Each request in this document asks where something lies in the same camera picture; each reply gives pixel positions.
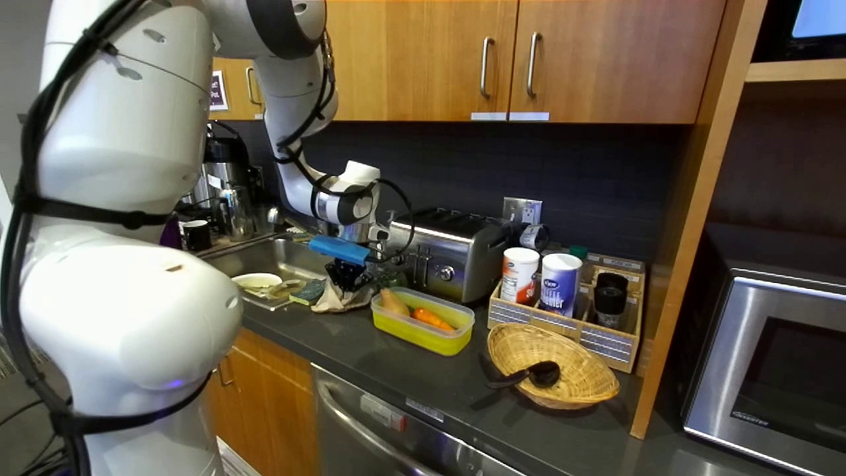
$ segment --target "dark countertop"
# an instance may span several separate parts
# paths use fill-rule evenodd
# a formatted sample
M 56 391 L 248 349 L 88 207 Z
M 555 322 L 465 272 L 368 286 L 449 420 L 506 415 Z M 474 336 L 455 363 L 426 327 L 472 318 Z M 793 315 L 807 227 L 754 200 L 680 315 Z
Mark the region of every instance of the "dark countertop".
M 615 372 L 620 394 L 576 412 L 539 409 L 516 390 L 485 386 L 486 309 L 470 343 L 442 357 L 373 327 L 369 308 L 314 314 L 245 303 L 244 327 L 531 476 L 776 476 L 784 474 L 681 432 L 663 392 L 646 440 L 629 436 L 640 379 Z M 443 423 L 406 404 L 445 415 Z

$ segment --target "wooden organizer box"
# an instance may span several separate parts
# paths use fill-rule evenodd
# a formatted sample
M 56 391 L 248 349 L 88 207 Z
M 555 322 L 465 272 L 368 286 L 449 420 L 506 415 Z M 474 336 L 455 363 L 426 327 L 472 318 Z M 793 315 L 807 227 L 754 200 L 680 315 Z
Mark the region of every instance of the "wooden organizer box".
M 599 256 L 600 260 L 591 259 Z M 616 263 L 629 263 L 629 266 L 606 265 L 603 258 L 610 258 Z M 578 318 L 567 318 L 560 314 L 550 313 L 538 307 L 526 306 L 516 302 L 508 302 L 499 298 L 500 283 L 493 291 L 487 314 L 487 327 L 492 329 L 501 323 L 532 324 L 556 334 L 564 335 L 585 349 L 598 355 L 608 367 L 631 374 L 635 368 L 640 345 L 640 327 L 643 318 L 643 298 L 645 289 L 645 266 L 642 262 L 623 260 L 620 258 L 603 257 L 602 255 L 588 255 L 585 267 L 582 269 L 582 284 L 576 298 L 576 313 Z M 593 315 L 593 289 L 596 276 L 599 273 L 611 272 L 621 274 L 629 279 L 629 292 L 626 308 L 622 320 L 624 329 L 615 330 L 588 322 Z

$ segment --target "white bowl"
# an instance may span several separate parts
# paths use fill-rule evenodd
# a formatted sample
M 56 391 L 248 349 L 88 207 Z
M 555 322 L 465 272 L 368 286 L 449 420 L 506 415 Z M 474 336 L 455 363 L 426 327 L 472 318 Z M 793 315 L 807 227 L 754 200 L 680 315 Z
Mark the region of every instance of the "white bowl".
M 270 273 L 250 273 L 235 276 L 232 281 L 241 287 L 262 288 L 282 284 L 282 278 Z

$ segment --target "toaster knob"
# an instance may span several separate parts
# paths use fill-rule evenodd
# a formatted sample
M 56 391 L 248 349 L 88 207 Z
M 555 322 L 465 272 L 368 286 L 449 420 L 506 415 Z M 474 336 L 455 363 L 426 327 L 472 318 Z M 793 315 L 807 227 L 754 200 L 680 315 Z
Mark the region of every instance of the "toaster knob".
M 437 277 L 449 281 L 455 276 L 455 269 L 452 266 L 444 266 L 437 270 Z

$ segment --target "floor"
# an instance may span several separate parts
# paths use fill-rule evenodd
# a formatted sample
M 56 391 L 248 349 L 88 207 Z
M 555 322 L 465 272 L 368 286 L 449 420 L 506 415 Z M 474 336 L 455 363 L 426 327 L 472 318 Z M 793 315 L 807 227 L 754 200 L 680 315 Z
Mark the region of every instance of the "floor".
M 40 369 L 59 395 L 69 394 L 64 377 L 53 364 L 43 363 Z M 35 392 L 26 386 L 20 374 L 0 379 L 0 419 L 35 400 Z M 51 435 L 47 410 L 43 405 L 21 413 L 0 427 L 0 462 L 3 462 L 0 464 L 0 476 L 14 476 L 23 471 L 50 440 Z M 61 443 L 54 441 L 48 452 L 59 448 L 60 445 Z

